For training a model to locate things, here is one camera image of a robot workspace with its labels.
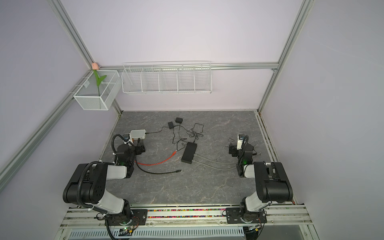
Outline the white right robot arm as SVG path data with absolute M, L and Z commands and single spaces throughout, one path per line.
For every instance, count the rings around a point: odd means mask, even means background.
M 286 171 L 280 162 L 255 162 L 254 146 L 249 136 L 239 134 L 237 143 L 229 145 L 229 154 L 238 159 L 236 169 L 239 177 L 255 180 L 256 191 L 245 197 L 240 204 L 242 217 L 262 213 L 272 204 L 293 200 L 293 189 Z

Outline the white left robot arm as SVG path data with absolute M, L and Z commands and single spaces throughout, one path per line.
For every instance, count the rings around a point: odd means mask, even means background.
M 126 137 L 114 135 L 111 140 L 114 161 L 78 165 L 64 189 L 64 202 L 105 215 L 130 218 L 132 212 L 129 202 L 108 192 L 106 183 L 108 180 L 128 179 L 133 175 L 137 156 L 146 151 L 143 142 L 145 136 L 145 130 L 132 131 Z

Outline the black power adapter far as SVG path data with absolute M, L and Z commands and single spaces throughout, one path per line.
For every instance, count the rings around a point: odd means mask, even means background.
M 181 124 L 183 122 L 183 119 L 182 118 L 176 118 L 175 122 L 178 124 Z

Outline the white mesh box basket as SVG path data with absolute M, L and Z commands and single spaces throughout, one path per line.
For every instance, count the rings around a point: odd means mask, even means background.
M 98 72 L 100 76 L 107 76 L 100 85 L 100 97 L 93 72 L 74 94 L 75 100 L 83 110 L 109 110 L 122 87 L 122 80 L 118 71 L 98 70 Z

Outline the pink artificial tulip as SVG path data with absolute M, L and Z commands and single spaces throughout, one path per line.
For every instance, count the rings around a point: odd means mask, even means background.
M 92 63 L 92 70 L 96 79 L 96 85 L 98 89 L 98 96 L 100 97 L 100 85 L 104 81 L 104 79 L 107 77 L 106 75 L 100 76 L 98 70 L 100 69 L 99 65 L 97 63 Z

